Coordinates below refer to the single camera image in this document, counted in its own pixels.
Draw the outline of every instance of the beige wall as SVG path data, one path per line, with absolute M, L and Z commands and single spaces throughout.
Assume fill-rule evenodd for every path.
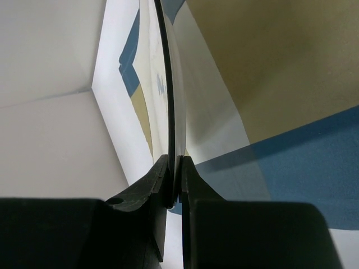
M 251 143 L 359 104 L 356 0 L 187 0 Z
M 0 196 L 106 199 L 127 186 L 91 91 L 0 109 Z

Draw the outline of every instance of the blue stripe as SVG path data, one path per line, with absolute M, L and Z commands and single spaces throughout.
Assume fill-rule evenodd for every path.
M 182 214 L 182 203 L 180 203 L 179 200 L 177 200 L 175 207 L 173 209 L 170 209 L 169 211 L 172 213 L 181 215 Z
M 275 201 L 314 204 L 359 229 L 359 106 L 252 145 Z
M 119 72 L 122 75 L 128 95 L 131 97 L 138 88 L 140 81 L 133 67 L 140 33 L 140 11 L 137 12 L 125 47 L 119 57 Z
M 163 12 L 172 24 L 184 2 L 185 0 L 162 0 Z
M 226 199 L 309 202 L 330 228 L 359 230 L 359 106 L 196 167 Z

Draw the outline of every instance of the hole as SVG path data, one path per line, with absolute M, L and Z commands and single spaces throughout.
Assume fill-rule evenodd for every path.
M 107 203 L 109 203 L 110 205 L 119 205 L 120 203 L 123 203 L 123 202 L 124 202 L 124 200 L 119 197 L 113 197 L 113 198 L 110 198 L 109 200 L 107 200 Z

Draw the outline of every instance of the white wall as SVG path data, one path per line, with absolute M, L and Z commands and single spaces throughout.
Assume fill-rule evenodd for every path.
M 357 269 L 359 265 L 359 231 L 329 229 L 345 269 Z
M 107 0 L 92 89 L 129 184 L 152 167 L 153 159 L 140 121 L 118 71 L 138 1 Z
M 127 186 L 91 91 L 0 108 L 1 197 L 106 199 Z
M 0 1 L 0 108 L 88 89 L 106 0 Z

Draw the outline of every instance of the white ceiling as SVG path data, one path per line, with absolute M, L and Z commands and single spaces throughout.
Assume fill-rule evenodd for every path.
M 0 108 L 90 88 L 106 0 L 0 1 Z

